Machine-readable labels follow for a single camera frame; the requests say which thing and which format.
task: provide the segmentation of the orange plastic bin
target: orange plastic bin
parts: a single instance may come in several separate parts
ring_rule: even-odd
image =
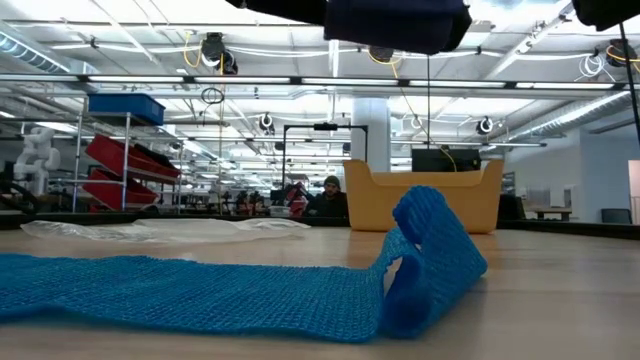
[[[391,212],[411,186],[438,189],[469,233],[496,228],[503,161],[492,160],[481,171],[458,173],[374,173],[361,160],[344,162],[351,228],[389,231],[396,226]]]

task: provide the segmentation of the blue knitted fabric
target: blue knitted fabric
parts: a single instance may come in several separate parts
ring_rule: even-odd
[[[487,263],[443,196],[411,189],[368,269],[200,264],[146,256],[0,255],[0,320],[41,311],[205,333],[285,333],[363,342],[435,323]],[[384,295],[387,267],[402,258]]]

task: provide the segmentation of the desk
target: desk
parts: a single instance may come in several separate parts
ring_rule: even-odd
[[[304,238],[230,244],[52,241],[0,232],[0,251],[38,256],[147,254],[201,262],[366,267],[383,234],[313,228]],[[416,340],[348,345],[74,323],[0,325],[0,359],[635,359],[640,353],[640,242],[501,230],[474,236],[489,271]]]
[[[526,208],[525,212],[534,212],[538,215],[538,220],[544,220],[545,214],[560,214],[562,221],[569,221],[571,208],[546,207],[546,208]]]

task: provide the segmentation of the blue storage bin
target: blue storage bin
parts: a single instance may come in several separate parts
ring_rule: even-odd
[[[154,125],[164,124],[164,109],[151,96],[147,94],[90,94],[90,113],[131,113],[145,123],[132,121],[131,125]],[[110,123],[117,122],[117,125],[124,125],[125,118],[109,118]]]

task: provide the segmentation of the white column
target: white column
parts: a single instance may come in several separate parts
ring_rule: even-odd
[[[387,98],[353,100],[351,125],[369,126],[368,164],[372,172],[389,172],[391,163],[391,126]],[[364,161],[365,133],[351,130],[351,158]]]

